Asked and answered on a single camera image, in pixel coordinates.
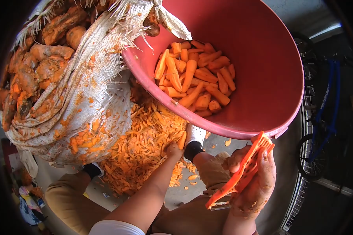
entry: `orange peeler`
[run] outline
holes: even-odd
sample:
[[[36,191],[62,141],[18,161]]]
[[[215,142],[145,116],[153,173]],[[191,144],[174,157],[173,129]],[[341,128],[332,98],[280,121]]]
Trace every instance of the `orange peeler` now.
[[[240,194],[257,172],[257,161],[253,158],[253,156],[256,156],[258,151],[264,147],[267,149],[267,153],[269,154],[275,146],[268,136],[264,134],[264,131],[260,131],[259,135],[251,138],[251,142],[253,145],[240,162],[239,170],[234,173],[231,179],[221,189],[217,190],[211,196],[205,205],[207,209],[214,211],[230,207],[230,202],[217,201],[229,193],[236,192]]]

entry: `sneaker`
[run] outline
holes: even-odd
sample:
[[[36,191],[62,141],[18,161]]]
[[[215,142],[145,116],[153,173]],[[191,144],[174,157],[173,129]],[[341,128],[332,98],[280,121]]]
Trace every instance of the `sneaker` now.
[[[100,171],[101,173],[99,175],[97,175],[98,177],[102,177],[104,176],[104,171],[99,167],[98,163],[97,162],[92,162],[91,164],[93,164],[94,166],[96,166]]]
[[[197,126],[194,126],[193,124],[189,123],[187,125],[186,128],[186,132],[187,132],[187,137],[186,137],[186,143],[184,145],[184,148],[191,142],[191,141],[197,141],[200,142],[201,144],[201,148],[202,148],[202,144],[205,140],[205,135],[207,134],[207,131],[204,129],[201,129]],[[186,162],[191,162],[190,160],[188,160],[187,158],[185,158],[183,156],[183,159]]]

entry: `khaki pants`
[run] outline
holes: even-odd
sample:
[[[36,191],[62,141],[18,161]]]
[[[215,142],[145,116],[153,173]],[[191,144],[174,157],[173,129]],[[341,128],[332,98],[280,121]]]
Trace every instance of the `khaki pants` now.
[[[179,208],[160,215],[152,224],[152,233],[221,234],[229,210],[210,211],[205,208],[205,204],[209,197],[230,179],[229,171],[221,167],[227,157],[228,153],[219,153],[198,168],[207,190]],[[45,197],[49,207],[66,225],[79,234],[87,235],[93,225],[106,217],[110,211],[86,198],[84,192],[85,188],[78,177],[65,174],[48,187]]]

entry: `red bucket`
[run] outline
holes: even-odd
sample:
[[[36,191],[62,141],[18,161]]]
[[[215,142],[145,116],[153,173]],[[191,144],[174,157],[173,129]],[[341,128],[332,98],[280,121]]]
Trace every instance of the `red bucket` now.
[[[218,114],[204,119],[173,100],[153,82],[159,55],[181,41],[161,27],[160,35],[135,40],[142,50],[123,52],[138,82],[158,101],[185,120],[217,135],[250,139],[263,130],[277,138],[297,115],[303,96],[303,66],[292,36],[262,1],[163,1],[202,42],[222,50],[235,66],[236,90]]]

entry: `hand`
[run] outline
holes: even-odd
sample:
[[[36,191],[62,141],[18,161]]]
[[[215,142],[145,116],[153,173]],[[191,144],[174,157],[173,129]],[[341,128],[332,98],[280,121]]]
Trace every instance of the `hand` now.
[[[235,173],[240,168],[240,162],[251,148],[250,145],[237,149],[227,158],[222,167]],[[260,210],[268,202],[272,195],[276,182],[276,166],[273,160],[273,151],[267,154],[265,148],[261,148],[257,154],[258,172],[252,178],[240,195],[233,193],[231,197],[230,213],[235,217],[244,219],[256,218]]]
[[[183,150],[181,150],[175,141],[171,142],[166,149],[166,155],[168,158],[175,157],[177,159],[181,158]]]

